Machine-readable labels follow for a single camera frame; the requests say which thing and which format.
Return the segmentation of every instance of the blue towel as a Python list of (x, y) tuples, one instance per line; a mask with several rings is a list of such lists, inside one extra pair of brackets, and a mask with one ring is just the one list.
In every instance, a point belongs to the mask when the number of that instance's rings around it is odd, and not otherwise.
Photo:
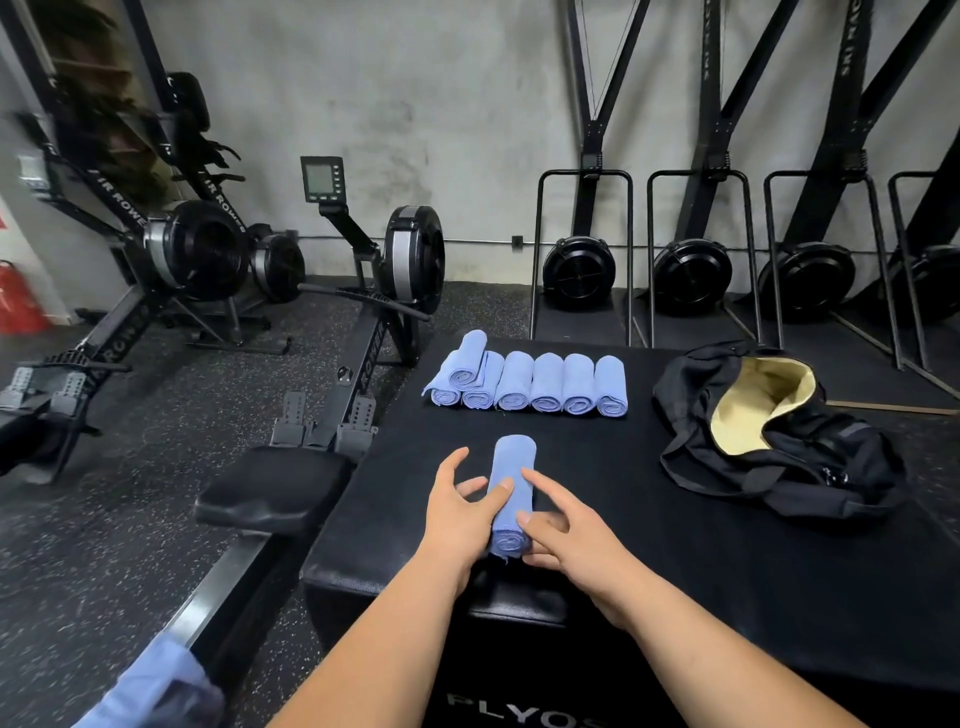
[(497, 352), (483, 352), (483, 364), (476, 382), (464, 390), (464, 404), (470, 409), (490, 409), (496, 385), (503, 374), (503, 356)]
[(564, 359), (564, 410), (585, 415), (593, 409), (593, 362), (581, 353)]
[(554, 353), (545, 353), (534, 362), (534, 382), (530, 403), (538, 412), (560, 412), (564, 408), (564, 361)]
[(602, 356), (593, 371), (593, 395), (597, 411), (604, 417), (627, 414), (627, 377), (623, 362), (615, 356)]
[(215, 728), (223, 712), (190, 650), (160, 632), (74, 728)]
[(533, 468), (537, 457), (537, 443), (526, 435), (507, 435), (496, 441), (493, 448), (493, 467), (490, 485), (495, 488), (505, 477), (514, 479), (514, 491), (507, 504), (493, 518), (490, 553), (518, 559), (530, 548), (530, 537), (516, 523), (516, 512), (531, 513), (534, 509), (534, 488), (520, 474), (520, 468)]
[(503, 374), (496, 385), (496, 406), (523, 409), (530, 403), (530, 385), (534, 379), (534, 357), (526, 352), (510, 352), (503, 362)]
[(440, 370), (437, 372), (437, 375), (430, 380), (429, 384), (423, 387), (420, 396), (422, 397), (429, 392), (430, 399), (433, 403), (441, 407), (449, 407), (460, 401), (460, 391), (450, 385), (450, 372), (453, 371), (453, 365), (456, 361), (456, 350), (447, 354), (444, 363), (440, 365)]
[(457, 350), (453, 369), (450, 371), (450, 386), (461, 391), (467, 389), (480, 374), (483, 350), (487, 347), (487, 334), (479, 328), (464, 334)]

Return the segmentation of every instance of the person's left hand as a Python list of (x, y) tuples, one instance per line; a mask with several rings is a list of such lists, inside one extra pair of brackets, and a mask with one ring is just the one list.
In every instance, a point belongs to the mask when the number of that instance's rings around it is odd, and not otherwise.
[(467, 586), (470, 567), (487, 548), (493, 517), (503, 508), (514, 490), (512, 478), (504, 478), (482, 500), (465, 500), (487, 485), (487, 478), (472, 477), (453, 485), (457, 466), (469, 448), (451, 452), (437, 469), (430, 499), (426, 504), (426, 530), (420, 551), (448, 563), (457, 574), (457, 594)]

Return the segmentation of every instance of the yellow bag lining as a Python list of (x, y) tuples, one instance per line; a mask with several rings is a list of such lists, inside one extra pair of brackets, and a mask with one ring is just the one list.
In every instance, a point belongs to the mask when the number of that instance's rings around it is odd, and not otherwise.
[(770, 449), (763, 426), (813, 396), (813, 370), (796, 359), (745, 356), (740, 374), (710, 418), (713, 441), (727, 455)]

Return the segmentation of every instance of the forearm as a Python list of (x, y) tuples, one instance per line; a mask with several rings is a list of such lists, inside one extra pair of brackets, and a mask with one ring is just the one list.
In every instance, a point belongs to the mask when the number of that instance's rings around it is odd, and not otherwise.
[(691, 728), (863, 725), (639, 562), (625, 581), (617, 607)]
[(306, 679), (270, 728), (419, 726), (444, 648), (458, 572), (414, 556)]

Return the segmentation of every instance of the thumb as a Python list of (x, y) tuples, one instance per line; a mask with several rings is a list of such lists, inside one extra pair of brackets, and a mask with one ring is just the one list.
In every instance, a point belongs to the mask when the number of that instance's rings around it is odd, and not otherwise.
[(495, 488), (490, 488), (485, 496), (477, 503), (489, 521), (507, 504), (510, 494), (514, 491), (514, 479), (505, 477)]
[(516, 523), (527, 536), (545, 546), (555, 556), (560, 556), (566, 534), (550, 522), (548, 514), (517, 511)]

